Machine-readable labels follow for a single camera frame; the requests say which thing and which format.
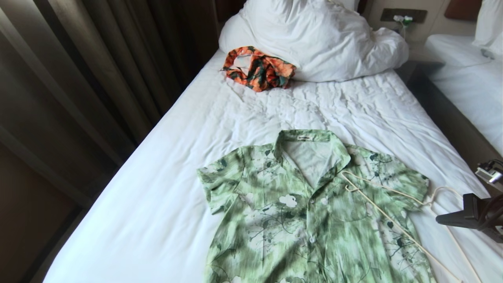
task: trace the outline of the orange floral fabric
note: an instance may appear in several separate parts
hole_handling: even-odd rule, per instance
[[[231,68],[237,57],[247,54],[252,56],[248,74],[240,68]],[[222,70],[226,71],[228,78],[261,92],[275,87],[288,88],[288,82],[295,75],[296,69],[296,66],[277,57],[267,56],[253,46],[245,46],[229,52]]]

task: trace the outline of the white flower print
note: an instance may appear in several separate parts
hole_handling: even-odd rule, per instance
[[[223,283],[241,283],[241,277],[234,276],[234,278],[230,282],[229,281],[224,281]]]
[[[253,205],[253,193],[247,193],[246,195],[240,195],[239,198],[248,203],[249,206]]]
[[[297,202],[295,201],[296,198],[292,195],[285,195],[285,196],[280,196],[280,202],[286,204],[288,207],[296,207]]]

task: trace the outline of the headboard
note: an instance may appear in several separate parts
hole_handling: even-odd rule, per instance
[[[452,20],[476,21],[482,0],[451,0],[444,16]]]
[[[215,0],[217,21],[223,23],[243,8],[246,0]],[[357,12],[362,14],[367,6],[367,0],[360,0]]]

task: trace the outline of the shirt sleeve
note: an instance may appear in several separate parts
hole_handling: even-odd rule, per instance
[[[197,170],[212,214],[217,213],[221,208],[224,211],[229,209],[237,197],[234,190],[241,180],[243,170],[244,160],[241,148]]]
[[[374,161],[379,163],[376,176],[383,185],[423,202],[430,184],[425,175],[407,168],[404,163],[390,155],[379,154]],[[399,193],[393,191],[387,191],[387,193],[401,209],[419,210],[421,206],[417,201]]]

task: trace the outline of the green floral shirt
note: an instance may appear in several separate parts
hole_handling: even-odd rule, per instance
[[[288,130],[198,170],[211,212],[225,213],[206,282],[435,282],[425,255],[341,171],[423,199],[428,179],[331,131]],[[417,239],[402,195],[345,174]]]

